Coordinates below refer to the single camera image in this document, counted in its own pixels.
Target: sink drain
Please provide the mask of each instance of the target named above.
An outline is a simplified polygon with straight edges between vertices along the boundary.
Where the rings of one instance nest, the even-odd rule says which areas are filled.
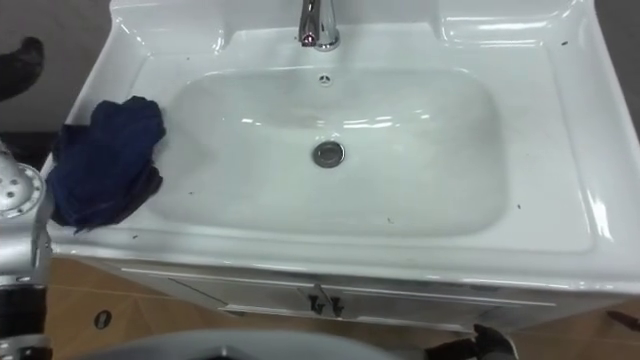
[[[313,149],[313,162],[316,165],[331,169],[344,160],[344,147],[335,141],[325,141]]]
[[[333,84],[333,80],[328,74],[322,74],[318,77],[318,83],[320,83],[320,86],[329,87]]]

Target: white ceramic sink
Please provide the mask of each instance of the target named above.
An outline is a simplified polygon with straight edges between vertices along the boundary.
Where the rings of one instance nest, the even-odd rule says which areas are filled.
[[[212,74],[179,89],[166,122],[158,165],[179,171],[149,207],[168,221],[431,237],[483,230],[505,212],[500,114],[491,93],[462,71]],[[331,169],[312,160],[327,140],[345,149]]]
[[[301,0],[113,1],[69,122],[156,100],[165,183],[84,244],[475,274],[634,263],[640,156],[592,0],[334,3],[342,43],[321,53],[296,40]],[[345,157],[326,169],[329,140]]]

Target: gray wall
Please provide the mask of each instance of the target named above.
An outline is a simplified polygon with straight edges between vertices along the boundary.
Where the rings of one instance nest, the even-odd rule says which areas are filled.
[[[13,50],[28,35],[40,37],[47,51],[40,81],[27,93],[0,103],[0,132],[55,131],[64,122],[108,36],[109,2],[0,0],[0,53]],[[598,0],[597,5],[607,45],[638,128],[640,1]]]
[[[109,2],[0,0],[0,53],[36,36],[47,57],[31,90],[0,103],[0,132],[55,131],[64,122],[107,39]]]

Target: vanity cabinet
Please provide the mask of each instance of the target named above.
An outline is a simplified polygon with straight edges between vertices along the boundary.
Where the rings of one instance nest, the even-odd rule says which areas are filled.
[[[321,315],[319,296],[313,294],[313,284],[246,279],[173,277],[171,280],[216,299],[223,306],[219,310],[254,312],[291,316]]]
[[[83,259],[227,314],[261,313],[471,332],[506,331],[609,306],[616,295]]]

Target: cabinet handle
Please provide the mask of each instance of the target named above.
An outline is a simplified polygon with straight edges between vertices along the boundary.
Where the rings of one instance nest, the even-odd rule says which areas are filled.
[[[322,310],[324,310],[324,305],[319,302],[320,298],[316,295],[309,295],[309,301],[311,302],[311,311],[313,311],[316,315],[322,315]]]
[[[331,305],[333,306],[333,315],[337,318],[342,318],[342,312],[344,311],[344,306],[340,305],[342,299],[339,297],[331,298]]]

